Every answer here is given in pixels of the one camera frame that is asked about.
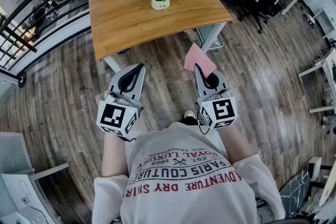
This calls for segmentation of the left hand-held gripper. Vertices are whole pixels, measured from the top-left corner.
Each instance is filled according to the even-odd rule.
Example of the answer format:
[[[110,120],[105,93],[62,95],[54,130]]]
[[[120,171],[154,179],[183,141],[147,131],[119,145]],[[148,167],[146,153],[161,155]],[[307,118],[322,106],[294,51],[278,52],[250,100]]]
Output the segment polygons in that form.
[[[145,65],[130,65],[117,72],[109,85],[109,91],[100,100],[97,126],[106,133],[118,137],[130,137],[130,131],[139,119],[143,106],[139,101],[145,76]],[[128,98],[122,94],[131,94]]]

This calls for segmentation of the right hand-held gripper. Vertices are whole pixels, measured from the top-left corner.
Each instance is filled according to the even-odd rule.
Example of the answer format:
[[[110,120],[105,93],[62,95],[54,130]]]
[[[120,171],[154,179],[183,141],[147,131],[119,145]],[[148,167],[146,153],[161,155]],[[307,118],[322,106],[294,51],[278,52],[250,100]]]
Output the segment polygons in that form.
[[[231,125],[237,118],[237,105],[231,96],[225,76],[212,72],[205,78],[198,64],[194,65],[194,76],[199,98],[200,114],[210,130]]]

